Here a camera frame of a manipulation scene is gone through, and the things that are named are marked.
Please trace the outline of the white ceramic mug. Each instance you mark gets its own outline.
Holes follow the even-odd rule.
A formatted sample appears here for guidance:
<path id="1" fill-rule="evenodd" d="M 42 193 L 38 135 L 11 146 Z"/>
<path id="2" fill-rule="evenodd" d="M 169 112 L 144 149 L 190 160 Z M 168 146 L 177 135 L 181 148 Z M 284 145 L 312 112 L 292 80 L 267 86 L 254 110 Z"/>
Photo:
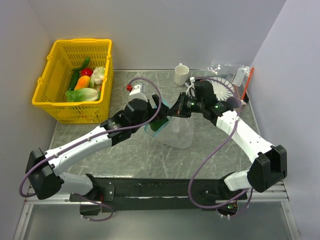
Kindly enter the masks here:
<path id="1" fill-rule="evenodd" d="M 179 65 L 175 67 L 175 73 L 174 73 L 175 84 L 180 87 L 183 86 L 189 77 L 189 73 L 190 73 L 190 69 L 186 65 L 179 63 Z"/>

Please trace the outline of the green toy bell pepper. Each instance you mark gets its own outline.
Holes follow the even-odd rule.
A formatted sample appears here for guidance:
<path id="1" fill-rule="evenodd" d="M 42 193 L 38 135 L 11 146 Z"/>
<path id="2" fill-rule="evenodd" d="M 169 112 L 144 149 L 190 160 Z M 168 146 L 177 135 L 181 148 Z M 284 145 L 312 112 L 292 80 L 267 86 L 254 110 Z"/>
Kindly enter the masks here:
<path id="1" fill-rule="evenodd" d="M 168 122 L 167 118 L 158 119 L 149 123 L 149 126 L 153 132 L 157 132 L 163 125 Z"/>

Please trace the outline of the green toy chili pepper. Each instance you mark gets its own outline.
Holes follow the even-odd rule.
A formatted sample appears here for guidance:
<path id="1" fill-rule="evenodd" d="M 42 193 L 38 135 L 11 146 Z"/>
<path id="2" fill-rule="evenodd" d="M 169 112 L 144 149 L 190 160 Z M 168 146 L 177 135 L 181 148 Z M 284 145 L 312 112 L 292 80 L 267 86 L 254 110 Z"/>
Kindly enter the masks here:
<path id="1" fill-rule="evenodd" d="M 85 69 L 89 65 L 90 61 L 91 61 L 91 58 L 90 57 L 86 57 L 84 59 L 82 65 L 80 67 L 78 67 L 78 68 L 72 69 L 72 71 L 74 71 L 74 72 L 82 71 L 83 69 Z"/>

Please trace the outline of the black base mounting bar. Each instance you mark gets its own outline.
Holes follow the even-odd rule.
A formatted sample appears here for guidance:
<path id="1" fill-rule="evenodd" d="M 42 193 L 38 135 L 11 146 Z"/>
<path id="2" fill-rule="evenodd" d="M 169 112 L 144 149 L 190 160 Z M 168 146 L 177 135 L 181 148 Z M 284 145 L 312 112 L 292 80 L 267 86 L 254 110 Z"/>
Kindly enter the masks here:
<path id="1" fill-rule="evenodd" d="M 79 212 L 84 216 L 96 216 L 110 211 L 181 210 L 194 209 L 189 200 L 189 179 L 157 178 L 106 178 L 95 177 L 96 190 L 87 198 L 104 205 L 86 204 L 76 194 L 69 200 L 79 203 Z M 191 186 L 192 198 L 200 205 L 212 206 L 217 201 L 225 202 L 234 196 L 246 200 L 241 190 L 230 191 L 221 179 L 195 179 Z"/>

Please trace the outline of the white blue striped plate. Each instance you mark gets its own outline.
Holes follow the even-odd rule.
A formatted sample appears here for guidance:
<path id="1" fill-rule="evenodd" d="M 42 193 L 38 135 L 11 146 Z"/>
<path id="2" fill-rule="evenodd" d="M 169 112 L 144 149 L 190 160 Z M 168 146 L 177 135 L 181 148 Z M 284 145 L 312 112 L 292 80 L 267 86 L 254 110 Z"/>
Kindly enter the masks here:
<path id="1" fill-rule="evenodd" d="M 226 101 L 229 97 L 234 96 L 234 87 L 225 78 L 213 77 L 210 82 L 218 101 Z"/>

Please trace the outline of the red toy tomato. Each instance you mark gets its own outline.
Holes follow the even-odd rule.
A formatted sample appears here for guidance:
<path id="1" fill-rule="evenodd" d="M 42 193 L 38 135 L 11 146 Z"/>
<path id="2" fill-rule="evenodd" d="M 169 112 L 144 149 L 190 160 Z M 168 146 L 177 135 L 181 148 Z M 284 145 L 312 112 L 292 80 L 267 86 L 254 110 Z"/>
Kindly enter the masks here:
<path id="1" fill-rule="evenodd" d="M 84 68 L 80 71 L 81 76 L 88 76 L 91 77 L 91 75 L 93 74 L 93 70 L 90 68 Z"/>

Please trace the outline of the yellow plastic basket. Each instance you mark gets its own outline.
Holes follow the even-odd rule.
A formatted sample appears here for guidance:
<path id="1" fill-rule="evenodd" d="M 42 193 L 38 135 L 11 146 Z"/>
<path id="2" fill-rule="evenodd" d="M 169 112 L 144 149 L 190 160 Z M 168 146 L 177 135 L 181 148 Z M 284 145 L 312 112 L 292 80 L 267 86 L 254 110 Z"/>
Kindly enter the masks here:
<path id="1" fill-rule="evenodd" d="M 110 39 L 75 38 L 54 42 L 42 76 L 32 97 L 32 104 L 42 108 L 62 124 L 98 124 L 109 115 L 114 77 Z M 68 102 L 66 92 L 72 70 L 89 57 L 89 68 L 105 67 L 98 101 Z"/>

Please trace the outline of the black rectangular tray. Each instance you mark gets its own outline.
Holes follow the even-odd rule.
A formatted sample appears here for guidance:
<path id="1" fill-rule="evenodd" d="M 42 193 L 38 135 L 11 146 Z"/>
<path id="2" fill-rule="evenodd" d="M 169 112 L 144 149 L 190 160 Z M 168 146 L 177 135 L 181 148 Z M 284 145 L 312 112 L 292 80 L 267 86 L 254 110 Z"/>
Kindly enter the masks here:
<path id="1" fill-rule="evenodd" d="M 207 81 L 207 78 L 208 78 L 208 81 L 210 81 L 210 80 L 212 80 L 213 77 L 221 77 L 221 78 L 224 78 L 227 81 L 229 81 L 233 85 L 233 88 L 234 88 L 234 93 L 233 94 L 236 94 L 236 96 L 240 100 L 243 100 L 246 103 L 249 102 L 250 99 L 249 99 L 248 94 L 245 93 L 244 96 L 243 96 L 243 93 L 244 93 L 244 90 L 245 90 L 244 86 L 243 86 L 243 83 L 240 86 L 237 86 L 237 85 L 233 84 L 233 76 L 230 75 L 230 74 L 220 74 L 220 75 L 198 77 L 197 81 L 203 81 L 203 80 Z"/>

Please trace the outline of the yellow orange toy mango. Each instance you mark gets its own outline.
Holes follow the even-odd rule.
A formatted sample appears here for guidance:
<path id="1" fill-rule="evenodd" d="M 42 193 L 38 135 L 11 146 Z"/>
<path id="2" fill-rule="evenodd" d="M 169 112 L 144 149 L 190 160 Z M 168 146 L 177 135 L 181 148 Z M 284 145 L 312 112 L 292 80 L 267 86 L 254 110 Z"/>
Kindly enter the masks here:
<path id="1" fill-rule="evenodd" d="M 90 76 L 87 76 L 87 75 L 81 76 L 78 79 L 77 84 L 74 87 L 74 90 L 77 91 L 77 90 L 80 90 L 80 89 L 88 88 L 88 86 L 90 85 L 90 81 L 91 81 L 91 77 Z"/>

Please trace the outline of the clear bag with blue zipper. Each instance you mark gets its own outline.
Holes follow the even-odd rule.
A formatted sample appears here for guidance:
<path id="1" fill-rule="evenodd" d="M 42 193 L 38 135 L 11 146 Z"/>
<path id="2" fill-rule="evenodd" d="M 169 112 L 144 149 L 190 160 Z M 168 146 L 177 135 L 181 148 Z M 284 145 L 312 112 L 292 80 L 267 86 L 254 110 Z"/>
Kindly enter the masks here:
<path id="1" fill-rule="evenodd" d="M 194 120 L 167 116 L 168 122 L 158 131 L 151 130 L 149 123 L 144 126 L 146 134 L 155 140 L 177 149 L 187 149 L 192 145 L 194 138 Z"/>

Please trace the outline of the green toy lettuce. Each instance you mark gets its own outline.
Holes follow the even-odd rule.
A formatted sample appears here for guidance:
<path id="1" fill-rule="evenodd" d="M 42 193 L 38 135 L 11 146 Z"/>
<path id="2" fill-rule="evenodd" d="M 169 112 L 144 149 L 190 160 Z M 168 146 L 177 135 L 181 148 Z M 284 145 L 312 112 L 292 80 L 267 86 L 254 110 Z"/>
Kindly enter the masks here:
<path id="1" fill-rule="evenodd" d="M 79 90 L 68 90 L 65 93 L 67 102 L 92 102 L 100 98 L 100 93 L 93 88 L 82 88 Z"/>

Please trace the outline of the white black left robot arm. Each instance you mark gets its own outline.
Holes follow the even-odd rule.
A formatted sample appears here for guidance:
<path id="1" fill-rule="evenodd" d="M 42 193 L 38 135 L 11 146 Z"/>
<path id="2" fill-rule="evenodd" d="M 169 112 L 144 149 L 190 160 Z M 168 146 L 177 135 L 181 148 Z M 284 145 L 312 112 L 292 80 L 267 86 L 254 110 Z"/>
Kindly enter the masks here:
<path id="1" fill-rule="evenodd" d="M 95 200 L 100 193 L 94 185 L 93 177 L 67 174 L 66 170 L 78 161 L 105 148 L 110 148 L 131 137 L 140 127 L 165 119 L 169 107 L 157 94 L 152 95 L 155 107 L 149 100 L 132 99 L 123 110 L 119 110 L 86 135 L 63 146 L 30 152 L 25 170 L 25 180 L 29 180 L 39 200 L 52 197 L 62 189 L 82 195 L 86 200 Z"/>

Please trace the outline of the green toy cucumber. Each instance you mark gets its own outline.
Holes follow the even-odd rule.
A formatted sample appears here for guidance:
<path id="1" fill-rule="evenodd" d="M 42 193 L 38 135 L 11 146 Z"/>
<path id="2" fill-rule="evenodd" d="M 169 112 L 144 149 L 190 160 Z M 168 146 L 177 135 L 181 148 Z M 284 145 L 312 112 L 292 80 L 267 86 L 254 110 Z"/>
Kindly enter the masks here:
<path id="1" fill-rule="evenodd" d="M 80 72 L 74 71 L 69 82 L 68 91 L 73 91 L 78 83 L 78 80 L 80 78 Z"/>

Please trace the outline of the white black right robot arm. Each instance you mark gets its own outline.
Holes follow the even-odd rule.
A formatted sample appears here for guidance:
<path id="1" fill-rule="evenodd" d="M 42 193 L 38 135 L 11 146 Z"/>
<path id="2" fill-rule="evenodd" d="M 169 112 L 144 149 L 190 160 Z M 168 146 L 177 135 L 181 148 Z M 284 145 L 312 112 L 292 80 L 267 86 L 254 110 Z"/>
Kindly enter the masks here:
<path id="1" fill-rule="evenodd" d="M 195 82 L 195 94 L 180 93 L 168 115 L 189 118 L 201 113 L 215 127 L 225 132 L 247 155 L 251 162 L 248 170 L 233 172 L 222 178 L 219 195 L 232 198 L 237 190 L 252 188 L 263 193 L 287 177 L 287 151 L 282 145 L 274 146 L 252 130 L 238 115 L 236 97 L 218 100 L 209 81 Z"/>

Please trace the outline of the white toy cauliflower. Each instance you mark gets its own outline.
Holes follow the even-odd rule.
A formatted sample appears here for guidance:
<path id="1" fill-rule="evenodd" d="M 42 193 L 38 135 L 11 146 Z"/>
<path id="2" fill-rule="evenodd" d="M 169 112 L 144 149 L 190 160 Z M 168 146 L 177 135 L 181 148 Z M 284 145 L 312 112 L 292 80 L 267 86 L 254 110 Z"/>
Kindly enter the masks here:
<path id="1" fill-rule="evenodd" d="M 104 81 L 105 76 L 105 68 L 104 67 L 96 67 L 93 70 L 92 75 L 90 76 L 90 87 L 93 88 L 94 85 L 101 85 Z"/>

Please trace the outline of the beige mug purple inside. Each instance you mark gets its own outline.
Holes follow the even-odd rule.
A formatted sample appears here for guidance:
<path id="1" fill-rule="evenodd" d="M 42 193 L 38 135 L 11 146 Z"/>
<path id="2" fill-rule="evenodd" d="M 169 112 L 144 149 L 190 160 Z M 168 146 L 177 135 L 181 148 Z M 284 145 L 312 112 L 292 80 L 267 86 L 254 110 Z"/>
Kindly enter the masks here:
<path id="1" fill-rule="evenodd" d="M 242 111 L 246 106 L 247 103 L 243 100 L 240 100 L 237 97 L 231 96 L 226 99 L 226 104 L 231 110 L 235 111 Z"/>

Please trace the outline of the clear bag with red zipper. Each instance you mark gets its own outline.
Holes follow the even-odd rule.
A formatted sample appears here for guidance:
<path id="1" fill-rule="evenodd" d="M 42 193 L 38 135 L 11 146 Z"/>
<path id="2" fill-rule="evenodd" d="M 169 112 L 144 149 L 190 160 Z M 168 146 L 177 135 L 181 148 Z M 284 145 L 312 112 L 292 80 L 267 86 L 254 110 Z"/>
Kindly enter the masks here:
<path id="1" fill-rule="evenodd" d="M 255 68 L 241 64 L 229 64 L 213 61 L 211 65 L 207 67 L 207 70 L 211 72 L 212 76 L 232 75 L 233 84 L 237 85 L 238 87 L 243 84 L 244 93 L 242 96 L 244 97 L 245 93 L 247 93 L 247 89 Z"/>

